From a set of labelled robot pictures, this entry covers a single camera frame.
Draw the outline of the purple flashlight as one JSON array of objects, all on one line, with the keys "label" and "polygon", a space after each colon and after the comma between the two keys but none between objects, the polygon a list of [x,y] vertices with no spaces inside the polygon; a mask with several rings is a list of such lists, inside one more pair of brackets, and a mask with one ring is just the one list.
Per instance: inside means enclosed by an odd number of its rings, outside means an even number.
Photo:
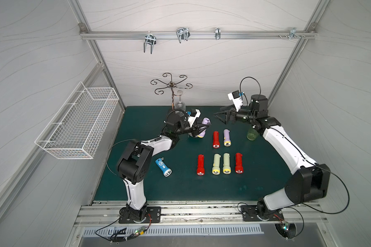
[{"label": "purple flashlight", "polygon": [[205,117],[202,120],[202,127],[200,133],[197,135],[198,138],[203,138],[206,134],[206,130],[211,126],[211,121],[209,118]]},{"label": "purple flashlight", "polygon": [[225,130],[223,131],[223,134],[224,134],[224,141],[223,141],[224,146],[225,146],[225,147],[229,147],[229,146],[231,146],[230,131],[229,131],[228,129],[225,129]]}]

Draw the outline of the red flashlight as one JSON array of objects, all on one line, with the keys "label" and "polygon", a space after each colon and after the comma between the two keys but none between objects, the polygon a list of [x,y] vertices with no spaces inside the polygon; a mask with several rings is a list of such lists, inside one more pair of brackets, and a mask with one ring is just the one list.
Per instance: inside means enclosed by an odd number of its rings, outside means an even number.
[{"label": "red flashlight", "polygon": [[237,174],[242,174],[244,172],[242,157],[243,157],[243,155],[241,153],[236,153],[235,172]]},{"label": "red flashlight", "polygon": [[214,149],[220,148],[220,134],[219,134],[218,131],[214,131],[213,132],[213,143],[212,143],[212,147]]},{"label": "red flashlight", "polygon": [[205,167],[204,167],[204,155],[200,154],[198,156],[198,163],[197,163],[197,175],[203,176],[205,174]]}]

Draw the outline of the blue flashlight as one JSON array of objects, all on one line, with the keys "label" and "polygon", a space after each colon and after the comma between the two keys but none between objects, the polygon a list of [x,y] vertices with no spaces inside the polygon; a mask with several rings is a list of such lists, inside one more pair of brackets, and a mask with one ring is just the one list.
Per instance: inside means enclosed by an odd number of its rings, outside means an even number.
[{"label": "blue flashlight", "polygon": [[160,168],[165,177],[168,177],[172,174],[172,170],[164,163],[163,157],[156,159],[155,163]]}]

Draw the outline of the pale green flashlight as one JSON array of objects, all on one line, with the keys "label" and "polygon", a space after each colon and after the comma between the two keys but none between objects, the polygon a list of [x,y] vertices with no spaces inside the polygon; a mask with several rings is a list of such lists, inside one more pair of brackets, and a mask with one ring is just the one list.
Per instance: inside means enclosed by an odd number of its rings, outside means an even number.
[{"label": "pale green flashlight", "polygon": [[223,173],[228,175],[231,174],[231,166],[230,166],[230,154],[224,153],[223,155]]},{"label": "pale green flashlight", "polygon": [[212,166],[212,173],[214,175],[219,175],[221,172],[220,160],[221,160],[221,155],[216,153],[213,157],[213,166]]}]

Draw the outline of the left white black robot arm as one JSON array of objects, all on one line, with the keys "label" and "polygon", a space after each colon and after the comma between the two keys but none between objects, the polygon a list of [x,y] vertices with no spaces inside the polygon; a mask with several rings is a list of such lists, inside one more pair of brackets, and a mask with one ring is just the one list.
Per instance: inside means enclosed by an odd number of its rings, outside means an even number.
[{"label": "left white black robot arm", "polygon": [[127,193],[127,203],[123,217],[141,223],[147,216],[147,199],[144,194],[144,178],[148,173],[153,156],[173,149],[179,136],[198,136],[207,126],[198,122],[201,112],[191,109],[186,112],[174,109],[167,113],[161,133],[150,140],[130,140],[116,164],[119,177],[123,180]]}]

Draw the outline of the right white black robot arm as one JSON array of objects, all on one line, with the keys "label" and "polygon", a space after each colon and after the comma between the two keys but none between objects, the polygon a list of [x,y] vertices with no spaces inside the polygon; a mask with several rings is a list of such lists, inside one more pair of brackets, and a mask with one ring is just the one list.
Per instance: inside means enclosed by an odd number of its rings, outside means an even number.
[{"label": "right white black robot arm", "polygon": [[256,94],[250,98],[248,107],[243,106],[243,94],[228,94],[231,106],[222,107],[215,117],[223,123],[236,121],[250,124],[278,152],[292,176],[284,188],[259,199],[256,215],[268,221],[278,211],[304,202],[324,198],[328,191],[330,170],[306,155],[287,135],[281,123],[268,112],[268,100]]}]

